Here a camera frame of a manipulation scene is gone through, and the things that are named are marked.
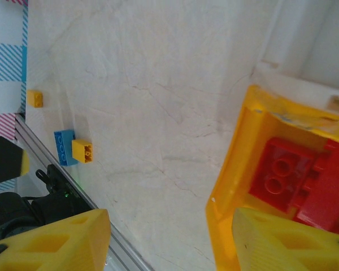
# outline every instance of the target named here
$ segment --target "white table surface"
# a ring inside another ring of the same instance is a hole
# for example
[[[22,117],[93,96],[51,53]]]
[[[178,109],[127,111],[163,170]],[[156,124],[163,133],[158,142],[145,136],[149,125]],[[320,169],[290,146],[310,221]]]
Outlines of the white table surface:
[[[214,270],[205,205],[276,0],[52,0],[29,6],[27,124],[156,270]]]

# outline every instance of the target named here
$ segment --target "blue block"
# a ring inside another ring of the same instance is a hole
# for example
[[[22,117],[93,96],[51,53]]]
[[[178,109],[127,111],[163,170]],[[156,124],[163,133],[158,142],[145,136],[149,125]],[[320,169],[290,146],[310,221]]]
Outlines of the blue block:
[[[73,130],[54,132],[56,150],[58,152],[59,164],[68,166],[78,163],[72,155],[72,140],[75,139]]]

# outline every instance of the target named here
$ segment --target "yellow block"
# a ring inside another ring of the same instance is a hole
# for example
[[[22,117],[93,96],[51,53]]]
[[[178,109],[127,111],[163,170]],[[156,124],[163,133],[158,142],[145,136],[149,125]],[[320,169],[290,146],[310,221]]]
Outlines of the yellow block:
[[[73,158],[84,164],[93,161],[93,145],[83,139],[72,140]]]
[[[328,138],[339,142],[339,116],[294,103],[250,86],[235,133],[216,185],[206,205],[206,217],[218,270],[240,270],[231,226],[237,207],[291,219],[295,209],[283,213],[248,194],[266,142],[279,137],[322,152]]]
[[[20,176],[27,174],[30,170],[30,161],[28,153],[23,150],[23,157],[21,159],[21,172]]]
[[[102,271],[110,240],[105,209],[60,220],[0,241],[0,271]]]
[[[27,91],[27,101],[32,107],[43,107],[43,94],[38,90],[30,89]]]
[[[339,235],[248,208],[232,223],[242,271],[339,271]]]

